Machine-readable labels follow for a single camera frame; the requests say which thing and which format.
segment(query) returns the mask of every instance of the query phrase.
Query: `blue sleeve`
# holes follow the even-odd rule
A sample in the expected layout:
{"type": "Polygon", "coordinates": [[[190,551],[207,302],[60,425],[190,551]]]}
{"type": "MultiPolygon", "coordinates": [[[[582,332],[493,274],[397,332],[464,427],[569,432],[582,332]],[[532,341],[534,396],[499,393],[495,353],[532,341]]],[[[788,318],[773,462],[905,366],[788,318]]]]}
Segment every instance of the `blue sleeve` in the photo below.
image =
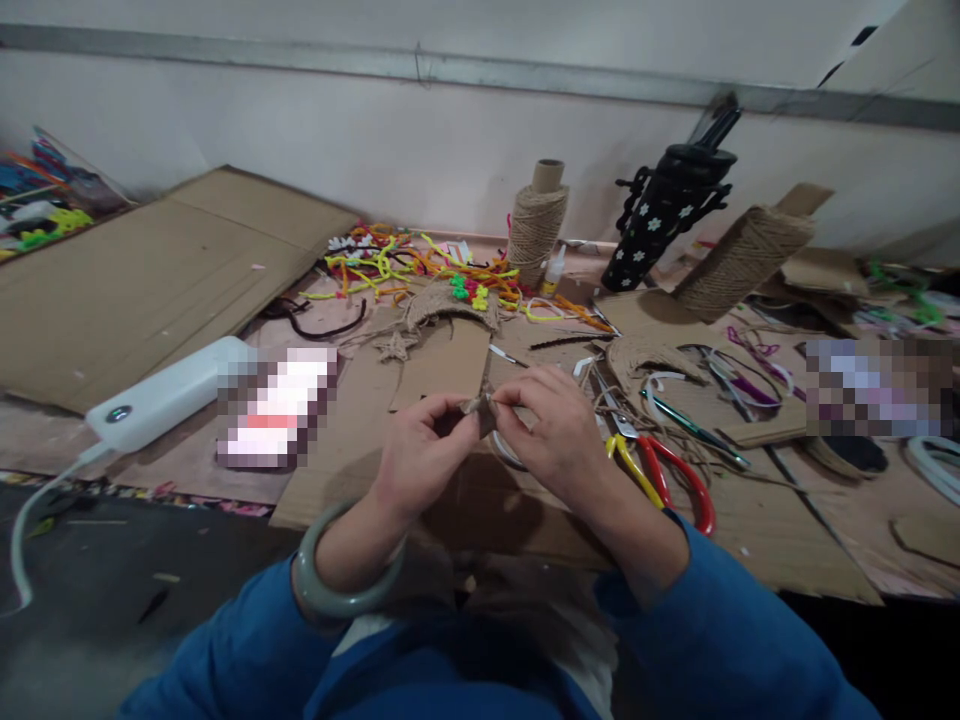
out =
{"type": "Polygon", "coordinates": [[[342,633],[300,615],[290,561],[267,568],[183,641],[118,717],[299,718],[342,633]]]}
{"type": "Polygon", "coordinates": [[[677,718],[879,718],[820,638],[740,563],[667,511],[690,565],[652,610],[623,575],[597,600],[643,667],[642,694],[677,718]]]}

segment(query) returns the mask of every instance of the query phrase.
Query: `jade bangle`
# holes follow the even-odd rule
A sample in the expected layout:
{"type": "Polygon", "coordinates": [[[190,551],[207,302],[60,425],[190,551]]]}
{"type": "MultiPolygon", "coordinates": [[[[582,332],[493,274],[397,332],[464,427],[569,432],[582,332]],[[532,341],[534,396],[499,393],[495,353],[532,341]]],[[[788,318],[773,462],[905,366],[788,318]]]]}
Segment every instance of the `jade bangle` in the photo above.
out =
{"type": "Polygon", "coordinates": [[[383,576],[363,592],[345,595],[323,584],[320,576],[317,575],[314,559],[317,543],[330,523],[345,514],[356,503],[356,500],[347,500],[327,508],[304,534],[300,550],[293,561],[297,596],[306,607],[319,616],[352,619],[374,610],[390,592],[403,566],[403,558],[407,550],[406,541],[400,546],[400,552],[383,576]]]}

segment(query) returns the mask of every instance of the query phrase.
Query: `concrete floor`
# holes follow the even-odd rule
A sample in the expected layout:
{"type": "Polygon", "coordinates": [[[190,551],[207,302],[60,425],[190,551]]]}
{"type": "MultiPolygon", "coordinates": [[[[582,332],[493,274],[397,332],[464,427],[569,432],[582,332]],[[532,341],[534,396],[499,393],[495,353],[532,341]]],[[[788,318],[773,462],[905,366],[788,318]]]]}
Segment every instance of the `concrete floor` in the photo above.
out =
{"type": "MultiPolygon", "coordinates": [[[[29,491],[0,485],[0,612],[15,606],[10,528],[29,491]]],[[[264,520],[102,499],[26,543],[34,602],[0,620],[0,715],[105,718],[182,638],[299,536],[264,520]],[[126,520],[70,525],[69,520],[126,520]],[[180,578],[169,584],[154,573],[180,578]],[[138,620],[163,588],[167,600],[138,620]]]]}

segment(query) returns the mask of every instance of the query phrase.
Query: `red handle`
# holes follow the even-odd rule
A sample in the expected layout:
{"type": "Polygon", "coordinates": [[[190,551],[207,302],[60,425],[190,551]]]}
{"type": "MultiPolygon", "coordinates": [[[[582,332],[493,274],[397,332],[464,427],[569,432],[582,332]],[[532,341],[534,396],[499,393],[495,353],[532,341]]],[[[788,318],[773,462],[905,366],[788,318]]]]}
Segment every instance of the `red handle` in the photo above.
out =
{"type": "Polygon", "coordinates": [[[647,477],[653,483],[657,495],[663,500],[663,504],[673,510],[673,498],[670,497],[670,488],[667,487],[667,481],[663,477],[663,470],[660,468],[660,461],[657,460],[657,454],[651,445],[653,438],[638,437],[637,445],[643,450],[643,456],[646,459],[644,463],[647,466],[647,477]]]}
{"type": "MultiPolygon", "coordinates": [[[[693,489],[694,495],[697,496],[697,502],[694,503],[695,505],[699,506],[696,528],[707,537],[713,535],[713,531],[717,527],[717,511],[713,507],[713,500],[710,499],[710,493],[707,492],[707,488],[700,479],[700,476],[697,475],[693,469],[680,458],[679,455],[677,455],[675,452],[673,452],[673,450],[668,448],[656,438],[638,438],[637,442],[639,443],[640,440],[646,441],[643,446],[645,453],[649,452],[650,454],[653,454],[654,451],[657,451],[678,468],[680,468],[680,472],[682,472],[684,477],[686,477],[690,482],[690,487],[693,489]]],[[[656,474],[659,474],[660,476],[659,482],[663,483],[663,472],[660,471],[659,465],[657,466],[656,474]]],[[[666,500],[664,500],[664,505],[667,505],[671,508],[673,507],[673,505],[668,504],[666,500]]]]}

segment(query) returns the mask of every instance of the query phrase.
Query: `metal rail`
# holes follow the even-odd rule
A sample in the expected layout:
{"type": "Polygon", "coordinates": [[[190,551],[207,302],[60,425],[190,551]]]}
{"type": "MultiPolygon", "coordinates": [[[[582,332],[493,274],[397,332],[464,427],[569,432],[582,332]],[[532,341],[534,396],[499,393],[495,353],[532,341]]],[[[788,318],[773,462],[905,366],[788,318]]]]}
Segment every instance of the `metal rail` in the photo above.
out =
{"type": "Polygon", "coordinates": [[[960,132],[960,104],[416,50],[0,23],[0,48],[269,67],[960,132]]]}

